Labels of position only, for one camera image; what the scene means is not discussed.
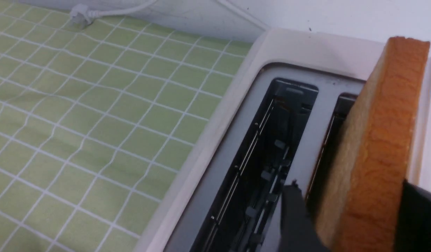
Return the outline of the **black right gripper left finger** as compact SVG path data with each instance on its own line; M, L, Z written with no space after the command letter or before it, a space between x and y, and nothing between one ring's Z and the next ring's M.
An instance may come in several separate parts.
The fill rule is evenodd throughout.
M296 180L281 193L279 252L329 252L315 231Z

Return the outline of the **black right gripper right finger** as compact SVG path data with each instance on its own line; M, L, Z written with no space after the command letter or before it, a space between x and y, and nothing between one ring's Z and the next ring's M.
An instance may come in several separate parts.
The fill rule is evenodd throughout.
M403 182L395 252L431 252L431 192Z

